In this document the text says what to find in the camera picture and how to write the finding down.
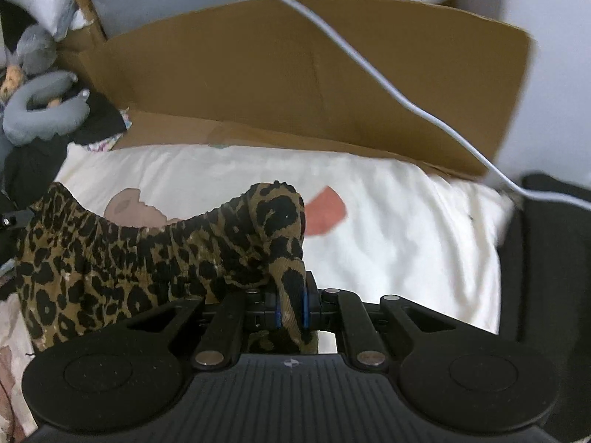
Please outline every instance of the leopard print pants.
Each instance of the leopard print pants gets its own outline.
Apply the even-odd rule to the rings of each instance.
[[[60,183],[31,209],[18,243],[17,291],[40,351],[188,295],[215,303],[229,291],[271,284],[282,328],[259,350],[314,352],[315,338],[301,326],[304,202],[288,184],[253,185],[162,228],[110,223]]]

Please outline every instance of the cardboard flap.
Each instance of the cardboard flap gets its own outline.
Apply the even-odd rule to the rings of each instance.
[[[530,40],[454,8],[398,0],[302,0],[412,102],[493,158]],[[469,175],[483,168],[402,108],[315,26],[278,0],[157,21],[81,55],[120,106],[341,141]]]
[[[161,113],[147,113],[133,108],[129,110],[129,117],[134,123],[129,131],[117,142],[115,146],[117,150],[151,144],[208,144],[211,146],[261,146],[266,148],[339,152],[368,158],[394,158],[412,163],[429,174],[470,179],[469,175],[450,172],[448,169],[434,168],[423,162],[383,150],[340,141],[282,133],[280,131],[262,130],[232,121],[214,121]]]

